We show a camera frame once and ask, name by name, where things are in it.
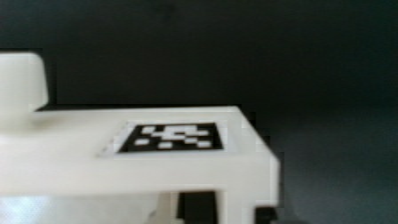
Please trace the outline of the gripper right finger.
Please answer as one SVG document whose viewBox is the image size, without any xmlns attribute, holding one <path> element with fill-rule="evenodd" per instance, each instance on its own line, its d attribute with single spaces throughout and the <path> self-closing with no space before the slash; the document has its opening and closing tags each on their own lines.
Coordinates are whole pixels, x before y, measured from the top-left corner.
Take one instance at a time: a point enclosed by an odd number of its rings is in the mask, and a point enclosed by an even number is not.
<svg viewBox="0 0 398 224">
<path fill-rule="evenodd" d="M 257 207 L 254 209 L 254 224 L 271 224 L 277 220 L 277 211 L 273 207 Z"/>
</svg>

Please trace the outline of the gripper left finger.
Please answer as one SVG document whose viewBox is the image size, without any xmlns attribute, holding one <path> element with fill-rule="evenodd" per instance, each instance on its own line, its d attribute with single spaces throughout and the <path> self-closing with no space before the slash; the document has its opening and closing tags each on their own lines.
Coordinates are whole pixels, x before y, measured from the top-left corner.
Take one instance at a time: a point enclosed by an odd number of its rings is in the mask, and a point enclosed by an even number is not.
<svg viewBox="0 0 398 224">
<path fill-rule="evenodd" d="M 218 224 L 213 191 L 177 192 L 166 195 L 154 213 L 156 224 Z"/>
</svg>

